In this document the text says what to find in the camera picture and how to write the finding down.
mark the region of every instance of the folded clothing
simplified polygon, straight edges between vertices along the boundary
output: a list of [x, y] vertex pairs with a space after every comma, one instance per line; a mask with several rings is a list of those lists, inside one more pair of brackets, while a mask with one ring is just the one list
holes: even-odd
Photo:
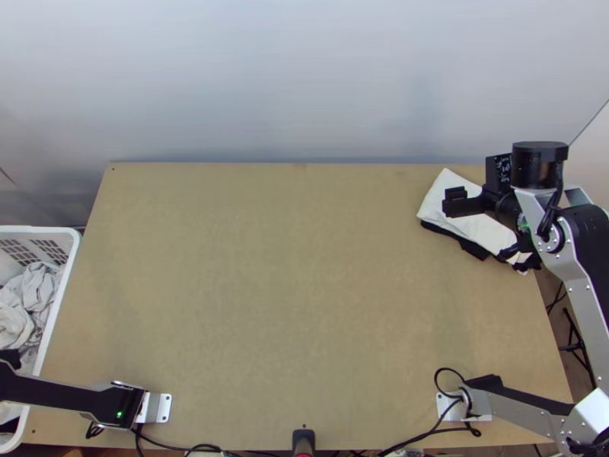
[[[445, 168], [435, 179], [431, 189], [421, 204], [416, 217], [429, 224], [433, 224], [458, 237], [478, 244], [492, 255], [497, 256], [503, 249], [511, 247], [516, 242], [516, 235], [512, 230], [501, 225], [486, 214], [476, 214], [459, 218], [448, 218], [442, 212], [442, 201], [445, 190], [451, 187], [465, 187], [470, 197], [476, 197], [482, 192], [482, 187], [468, 181], [453, 171]], [[523, 264], [530, 254], [518, 252], [506, 261], [512, 266]]]

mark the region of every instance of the laundry basket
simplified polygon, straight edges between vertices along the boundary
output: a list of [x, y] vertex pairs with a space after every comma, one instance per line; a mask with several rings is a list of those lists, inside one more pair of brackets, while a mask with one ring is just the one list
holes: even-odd
[[[51, 264], [65, 265], [55, 301], [51, 304], [42, 340], [38, 349], [33, 375], [38, 376], [42, 368], [46, 348], [49, 346], [53, 327], [62, 304], [65, 285], [68, 283], [80, 234], [72, 228], [31, 227], [29, 225], [0, 225], [0, 285], [19, 274], [28, 264], [43, 260]], [[17, 430], [12, 436], [0, 436], [0, 454], [10, 452], [21, 442], [29, 406], [3, 404], [11, 408], [11, 416], [19, 417]]]

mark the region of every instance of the cable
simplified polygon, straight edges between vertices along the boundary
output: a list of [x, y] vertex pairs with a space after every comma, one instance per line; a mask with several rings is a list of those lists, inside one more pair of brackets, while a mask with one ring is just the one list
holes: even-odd
[[143, 425], [144, 425], [143, 423], [139, 423], [135, 429], [131, 429], [133, 434], [136, 436], [136, 451], [138, 452], [139, 457], [144, 457], [142, 448], [139, 445], [139, 440], [141, 440], [141, 439], [143, 439], [144, 441], [147, 441], [148, 443], [154, 444], [155, 446], [160, 447], [162, 449], [168, 449], [170, 451], [185, 452], [184, 457], [187, 457], [188, 455], [190, 455], [191, 452], [195, 452], [195, 451], [218, 452], [218, 453], [222, 452], [222, 449], [220, 447], [214, 446], [213, 444], [207, 444], [207, 443], [200, 443], [200, 444], [197, 444], [196, 446], [193, 446], [190, 448], [184, 448], [184, 447], [179, 447], [179, 446], [170, 446], [168, 444], [163, 444], [158, 441], [154, 441], [152, 438], [148, 438], [146, 435], [142, 435]]
[[447, 394], [445, 391], [440, 389], [440, 386], [438, 385], [438, 376], [440, 375], [441, 372], [445, 372], [445, 371], [449, 371], [451, 373], [454, 373], [455, 375], [459, 376], [459, 379], [461, 380], [461, 382], [465, 383], [465, 378], [457, 370], [449, 368], [447, 366], [443, 366], [442, 368], [438, 368], [435, 371], [434, 375], [433, 375], [433, 383], [435, 384], [435, 388], [437, 388], [438, 392], [440, 392], [445, 397], [448, 397], [448, 398], [461, 398], [460, 395]]
[[86, 439], [94, 438], [101, 435], [104, 430], [105, 429], [103, 427], [98, 426], [95, 422], [91, 422], [89, 424], [89, 428], [87, 428], [87, 432], [84, 434], [84, 437]]
[[250, 452], [252, 454], [258, 454], [258, 455], [268, 455], [269, 457], [279, 457], [277, 454], [273, 454], [272, 452], [265, 452], [265, 451], [245, 451], [245, 452]]
[[559, 286], [558, 290], [556, 291], [556, 295], [554, 296], [554, 300], [548, 306], [546, 306], [547, 315], [550, 315], [550, 313], [554, 309], [554, 306], [556, 306], [557, 303], [564, 300], [564, 298], [567, 296], [567, 292], [565, 292], [559, 297], [560, 291], [563, 290], [564, 285], [565, 285], [564, 283], [560, 283], [560, 286]]
[[453, 428], [448, 428], [448, 429], [440, 429], [438, 430], [438, 427], [440, 426], [440, 424], [442, 423], [442, 421], [444, 420], [444, 418], [446, 417], [446, 414], [448, 414], [448, 412], [457, 404], [457, 403], [461, 403], [463, 401], [463, 398], [459, 398], [458, 400], [453, 401], [445, 410], [444, 412], [440, 415], [440, 418], [438, 419], [438, 421], [434, 424], [434, 426], [429, 430], [429, 432], [424, 432], [421, 433], [420, 435], [415, 436], [414, 438], [410, 438], [407, 441], [403, 441], [401, 443], [398, 443], [396, 445], [393, 445], [390, 448], [387, 448], [383, 451], [380, 451], [377, 455], [378, 457], [385, 457], [388, 454], [391, 454], [393, 451], [397, 451], [398, 449], [401, 449], [403, 447], [408, 446], [409, 444], [412, 443], [416, 443], [417, 441], [420, 441], [421, 439], [425, 439], [428, 436], [431, 435], [437, 435], [439, 433], [448, 433], [448, 432], [461, 432], [461, 431], [467, 431], [470, 432], [472, 435], [474, 435], [476, 438], [479, 436], [482, 436], [482, 432], [480, 432], [478, 429], [473, 428], [469, 422], [465, 423], [465, 427], [453, 427]]
[[550, 197], [550, 200], [546, 206], [546, 212], [544, 217], [541, 218], [541, 222], [537, 227], [537, 235], [542, 237], [543, 240], [550, 240], [550, 228], [556, 219], [556, 212], [558, 211], [558, 203], [560, 203], [560, 197], [563, 196], [563, 163], [561, 161], [556, 162], [556, 190]]

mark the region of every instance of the gray wall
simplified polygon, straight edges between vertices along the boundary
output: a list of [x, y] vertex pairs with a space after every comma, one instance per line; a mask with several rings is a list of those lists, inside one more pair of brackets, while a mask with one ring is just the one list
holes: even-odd
[[112, 160], [479, 161], [609, 95], [606, 0], [4, 0], [0, 167], [65, 224]]

